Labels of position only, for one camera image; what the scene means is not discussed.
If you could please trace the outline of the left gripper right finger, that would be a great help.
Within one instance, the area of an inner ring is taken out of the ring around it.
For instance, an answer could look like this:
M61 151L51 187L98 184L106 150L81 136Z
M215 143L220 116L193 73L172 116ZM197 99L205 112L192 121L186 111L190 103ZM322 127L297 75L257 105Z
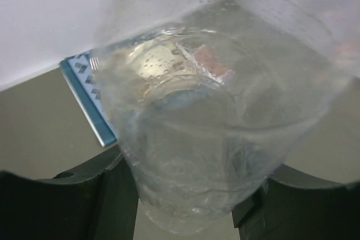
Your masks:
M359 180L279 167L232 211L241 239L359 239Z

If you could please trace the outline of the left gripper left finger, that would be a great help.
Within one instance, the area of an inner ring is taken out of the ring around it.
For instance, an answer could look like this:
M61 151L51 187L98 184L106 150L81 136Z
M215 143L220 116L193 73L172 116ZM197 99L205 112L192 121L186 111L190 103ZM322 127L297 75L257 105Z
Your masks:
M138 193L119 150L51 179L1 172L2 239L132 239Z

